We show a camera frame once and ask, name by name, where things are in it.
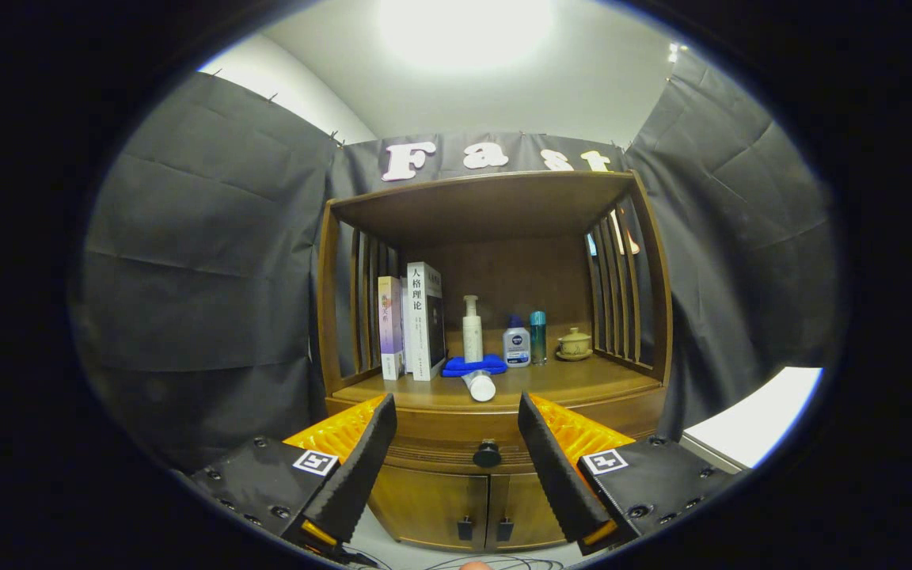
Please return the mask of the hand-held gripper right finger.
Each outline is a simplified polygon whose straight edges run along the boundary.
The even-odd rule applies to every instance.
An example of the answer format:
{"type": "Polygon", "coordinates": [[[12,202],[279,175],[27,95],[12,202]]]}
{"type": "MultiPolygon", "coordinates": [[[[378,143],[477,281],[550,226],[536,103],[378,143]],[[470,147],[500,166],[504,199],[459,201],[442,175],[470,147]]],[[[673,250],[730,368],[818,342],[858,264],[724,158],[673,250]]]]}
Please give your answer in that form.
{"type": "Polygon", "coordinates": [[[634,439],[522,393],[518,427],[565,540],[583,555],[688,519],[741,482],[679,443],[634,439]]]}

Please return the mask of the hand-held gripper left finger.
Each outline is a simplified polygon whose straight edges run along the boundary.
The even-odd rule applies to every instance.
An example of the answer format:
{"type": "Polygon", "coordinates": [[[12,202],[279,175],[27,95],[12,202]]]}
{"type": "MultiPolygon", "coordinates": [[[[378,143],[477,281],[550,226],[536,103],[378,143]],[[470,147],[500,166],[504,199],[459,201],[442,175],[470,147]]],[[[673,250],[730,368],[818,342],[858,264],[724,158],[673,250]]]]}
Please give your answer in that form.
{"type": "Polygon", "coordinates": [[[340,565],[377,560],[345,547],[397,428],[392,394],[293,436],[256,436],[188,475],[196,491],[279,540],[340,565]]]}

